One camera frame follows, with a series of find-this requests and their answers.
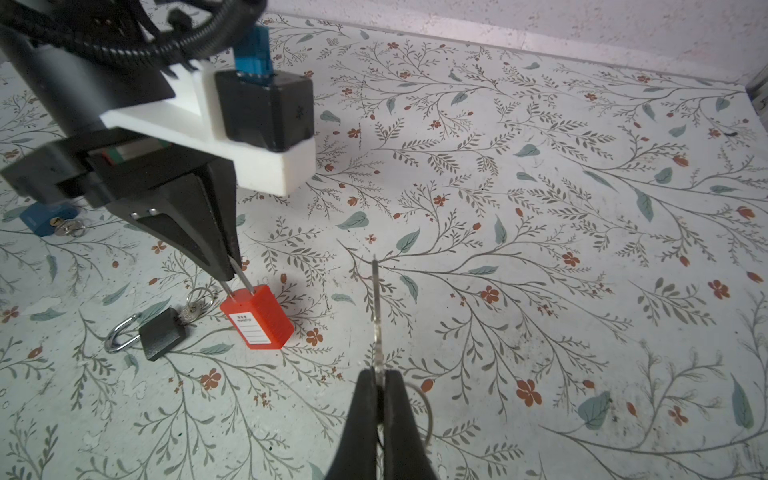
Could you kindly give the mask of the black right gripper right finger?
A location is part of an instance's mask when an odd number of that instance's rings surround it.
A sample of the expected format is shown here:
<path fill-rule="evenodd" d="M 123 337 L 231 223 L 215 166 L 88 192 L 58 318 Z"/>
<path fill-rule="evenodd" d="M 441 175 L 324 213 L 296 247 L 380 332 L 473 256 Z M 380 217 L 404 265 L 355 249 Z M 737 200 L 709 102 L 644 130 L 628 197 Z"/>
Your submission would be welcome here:
<path fill-rule="evenodd" d="M 382 399 L 384 479 L 436 480 L 399 372 L 385 372 Z"/>

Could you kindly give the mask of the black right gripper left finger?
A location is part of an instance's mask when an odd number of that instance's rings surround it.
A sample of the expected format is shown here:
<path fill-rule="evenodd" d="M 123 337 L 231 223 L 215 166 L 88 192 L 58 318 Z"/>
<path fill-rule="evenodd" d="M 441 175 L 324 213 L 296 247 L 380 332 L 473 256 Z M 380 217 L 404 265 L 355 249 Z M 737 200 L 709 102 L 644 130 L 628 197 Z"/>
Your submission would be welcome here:
<path fill-rule="evenodd" d="M 379 392 L 372 369 L 360 372 L 326 480 L 376 479 Z"/>

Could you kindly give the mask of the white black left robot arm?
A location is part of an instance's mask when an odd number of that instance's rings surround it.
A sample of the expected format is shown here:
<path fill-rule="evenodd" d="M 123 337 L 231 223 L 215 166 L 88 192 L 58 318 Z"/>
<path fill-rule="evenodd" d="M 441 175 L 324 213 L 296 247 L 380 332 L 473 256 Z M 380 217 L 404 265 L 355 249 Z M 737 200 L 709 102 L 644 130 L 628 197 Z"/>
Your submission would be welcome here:
<path fill-rule="evenodd" d="M 1 49 L 64 132 L 2 170 L 43 204 L 83 198 L 175 247 L 214 279 L 239 254 L 234 164 L 158 135 L 108 128 L 109 110 L 167 100 L 171 66 L 232 46 L 262 1 L 201 1 L 160 31 L 138 1 L 5 1 Z"/>

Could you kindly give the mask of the red padlock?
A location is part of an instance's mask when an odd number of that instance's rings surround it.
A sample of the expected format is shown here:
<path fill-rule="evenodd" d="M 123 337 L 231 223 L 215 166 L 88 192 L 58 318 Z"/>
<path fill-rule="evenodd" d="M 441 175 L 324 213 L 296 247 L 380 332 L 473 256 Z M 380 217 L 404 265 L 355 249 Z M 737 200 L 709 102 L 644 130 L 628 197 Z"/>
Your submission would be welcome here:
<path fill-rule="evenodd" d="M 229 261 L 244 287 L 232 290 L 226 282 L 221 282 L 227 298 L 220 304 L 220 310 L 249 349 L 281 349 L 295 331 L 292 322 L 267 285 L 254 287 L 241 265 L 232 257 Z"/>

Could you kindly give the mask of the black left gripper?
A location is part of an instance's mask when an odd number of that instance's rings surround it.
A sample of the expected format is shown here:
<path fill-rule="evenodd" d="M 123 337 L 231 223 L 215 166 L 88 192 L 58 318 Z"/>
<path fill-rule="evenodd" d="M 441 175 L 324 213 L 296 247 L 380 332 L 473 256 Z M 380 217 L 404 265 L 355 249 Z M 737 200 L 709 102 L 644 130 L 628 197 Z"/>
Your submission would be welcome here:
<path fill-rule="evenodd" d="M 236 174 L 231 161 L 124 129 L 46 143 L 4 167 L 21 196 L 44 204 L 78 197 L 173 246 L 217 281 L 235 277 Z"/>

